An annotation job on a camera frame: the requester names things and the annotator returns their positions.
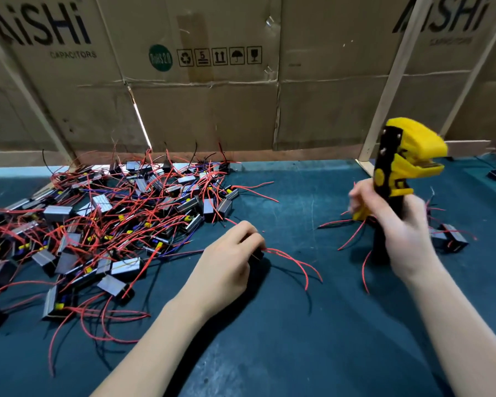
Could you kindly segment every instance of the recycling symbol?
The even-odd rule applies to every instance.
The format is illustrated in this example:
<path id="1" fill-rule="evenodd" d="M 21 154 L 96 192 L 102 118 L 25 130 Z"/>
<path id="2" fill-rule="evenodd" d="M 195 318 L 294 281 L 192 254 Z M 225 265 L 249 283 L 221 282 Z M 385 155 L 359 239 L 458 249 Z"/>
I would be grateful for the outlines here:
<path id="1" fill-rule="evenodd" d="M 184 52 L 180 54 L 180 61 L 182 61 L 185 65 L 190 65 L 191 64 L 191 56 Z"/>

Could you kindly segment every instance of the wine glass symbol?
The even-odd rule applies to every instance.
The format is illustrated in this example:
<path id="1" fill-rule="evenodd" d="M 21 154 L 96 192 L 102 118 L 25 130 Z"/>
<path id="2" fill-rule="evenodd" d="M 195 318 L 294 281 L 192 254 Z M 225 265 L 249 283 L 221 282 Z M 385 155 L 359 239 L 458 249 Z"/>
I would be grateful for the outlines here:
<path id="1" fill-rule="evenodd" d="M 257 49 L 251 49 L 250 50 L 250 55 L 252 56 L 252 62 L 255 61 L 259 55 L 259 50 Z"/>

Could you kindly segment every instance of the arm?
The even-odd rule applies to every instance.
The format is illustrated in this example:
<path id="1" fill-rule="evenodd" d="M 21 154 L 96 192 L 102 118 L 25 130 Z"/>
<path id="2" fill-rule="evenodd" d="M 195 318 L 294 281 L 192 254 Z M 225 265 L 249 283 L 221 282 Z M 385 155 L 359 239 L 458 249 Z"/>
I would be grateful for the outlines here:
<path id="1" fill-rule="evenodd" d="M 92 396 L 163 395 L 200 328 L 246 290 L 248 258 L 258 247 L 265 240 L 247 221 L 208 246 L 184 287 Z"/>
<path id="2" fill-rule="evenodd" d="M 496 335 L 438 259 L 424 202 L 406 196 L 401 220 L 372 180 L 357 183 L 350 198 L 350 210 L 365 203 L 384 228 L 392 269 L 408 287 L 456 396 L 496 396 Z"/>

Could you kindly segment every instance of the hand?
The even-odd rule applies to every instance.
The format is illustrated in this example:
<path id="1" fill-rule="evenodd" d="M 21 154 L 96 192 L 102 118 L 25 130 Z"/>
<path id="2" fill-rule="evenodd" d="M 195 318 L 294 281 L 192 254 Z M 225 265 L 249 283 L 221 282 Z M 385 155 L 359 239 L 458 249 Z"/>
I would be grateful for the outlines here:
<path id="1" fill-rule="evenodd" d="M 386 235 L 391 268 L 405 283 L 430 268 L 441 266 L 430 240 L 426 206 L 422 199 L 406 195 L 401 220 L 375 192 L 372 179 L 358 182 L 349 193 L 349 198 L 350 212 L 365 204 L 376 216 Z"/>
<path id="2" fill-rule="evenodd" d="M 241 221 L 208 246 L 177 298 L 197 309 L 204 320 L 230 305 L 245 290 L 248 258 L 265 239 L 248 221 Z"/>

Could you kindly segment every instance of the forearm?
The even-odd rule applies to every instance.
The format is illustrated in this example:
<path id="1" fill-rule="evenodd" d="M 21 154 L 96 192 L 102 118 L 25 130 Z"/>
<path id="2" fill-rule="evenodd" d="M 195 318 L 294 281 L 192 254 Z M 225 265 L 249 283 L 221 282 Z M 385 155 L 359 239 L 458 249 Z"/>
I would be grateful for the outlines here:
<path id="1" fill-rule="evenodd" d="M 205 319 L 177 296 L 147 333 L 92 394 L 158 397 L 164 394 L 185 350 Z"/>
<path id="2" fill-rule="evenodd" d="M 441 263 L 431 267 L 406 283 L 454 393 L 496 396 L 496 335 Z"/>

